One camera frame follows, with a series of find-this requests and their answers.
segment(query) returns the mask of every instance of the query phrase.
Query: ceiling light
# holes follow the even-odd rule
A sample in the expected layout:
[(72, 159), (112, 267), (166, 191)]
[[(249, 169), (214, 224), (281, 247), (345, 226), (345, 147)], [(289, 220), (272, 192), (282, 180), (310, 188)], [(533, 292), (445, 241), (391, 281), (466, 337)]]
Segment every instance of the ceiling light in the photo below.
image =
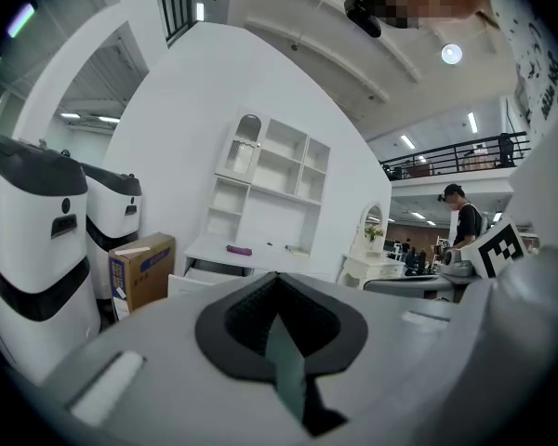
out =
[(120, 122), (120, 119), (117, 119), (116, 117), (103, 117), (100, 116), (100, 121), (103, 121), (104, 123), (115, 123), (118, 124)]
[(403, 142), (405, 144), (407, 144), (407, 147), (409, 147), (409, 149), (415, 149), (416, 148), (416, 146), (411, 143), (411, 140), (409, 140), (408, 136), (401, 136), (401, 139), (403, 140)]
[(473, 134), (476, 134), (477, 133), (477, 123), (475, 122), (475, 116), (473, 115), (473, 112), (470, 112), (469, 114), (467, 114), (467, 117), (469, 117), (469, 122), (472, 125)]
[(463, 51), (459, 45), (449, 43), (443, 47), (442, 57), (446, 64), (457, 64), (463, 58)]
[(35, 10), (31, 4), (26, 4), (17, 16), (12, 20), (10, 25), (8, 25), (7, 32), (11, 38), (17, 36), (17, 33), (23, 27), (23, 25), (29, 20), (31, 15), (35, 13)]
[(205, 21), (205, 4), (196, 4), (196, 19)]

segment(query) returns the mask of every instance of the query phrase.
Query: white cabinet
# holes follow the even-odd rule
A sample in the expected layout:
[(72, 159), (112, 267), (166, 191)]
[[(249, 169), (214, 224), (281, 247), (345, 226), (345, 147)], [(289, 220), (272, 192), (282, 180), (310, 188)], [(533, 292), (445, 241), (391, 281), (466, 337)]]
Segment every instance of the white cabinet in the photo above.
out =
[(204, 233), (244, 247), (289, 245), (309, 254), (329, 154), (305, 132), (241, 109), (217, 167)]

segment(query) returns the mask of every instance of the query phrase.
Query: person on balcony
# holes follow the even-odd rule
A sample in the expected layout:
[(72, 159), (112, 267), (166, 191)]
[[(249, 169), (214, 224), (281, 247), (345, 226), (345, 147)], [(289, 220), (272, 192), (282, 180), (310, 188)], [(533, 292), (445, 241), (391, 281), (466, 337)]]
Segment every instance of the person on balcony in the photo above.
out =
[(458, 210), (457, 237), (453, 249), (473, 243), (482, 234), (483, 218), (477, 208), (467, 201), (460, 185), (451, 183), (438, 196), (438, 200), (445, 202), (451, 210)]

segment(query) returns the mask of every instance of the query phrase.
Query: white robot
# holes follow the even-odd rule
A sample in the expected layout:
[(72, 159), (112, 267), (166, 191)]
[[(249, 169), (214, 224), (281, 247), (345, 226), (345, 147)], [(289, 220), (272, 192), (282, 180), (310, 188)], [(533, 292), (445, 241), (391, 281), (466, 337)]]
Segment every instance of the white robot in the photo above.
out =
[(77, 162), (0, 136), (0, 350), (35, 384), (100, 330), (85, 213)]
[(95, 297), (110, 303), (108, 252), (138, 239), (140, 183), (132, 175), (118, 175), (89, 164), (86, 174), (86, 251), (91, 264)]

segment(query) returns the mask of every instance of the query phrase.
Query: black railing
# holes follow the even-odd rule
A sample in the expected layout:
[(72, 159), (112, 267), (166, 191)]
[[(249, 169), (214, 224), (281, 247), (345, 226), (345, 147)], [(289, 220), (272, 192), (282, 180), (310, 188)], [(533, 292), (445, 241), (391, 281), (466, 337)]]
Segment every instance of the black railing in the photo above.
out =
[(193, 0), (157, 0), (167, 45), (171, 44), (194, 23)]
[(381, 161), (390, 180), (515, 167), (526, 157), (526, 132), (501, 134)]

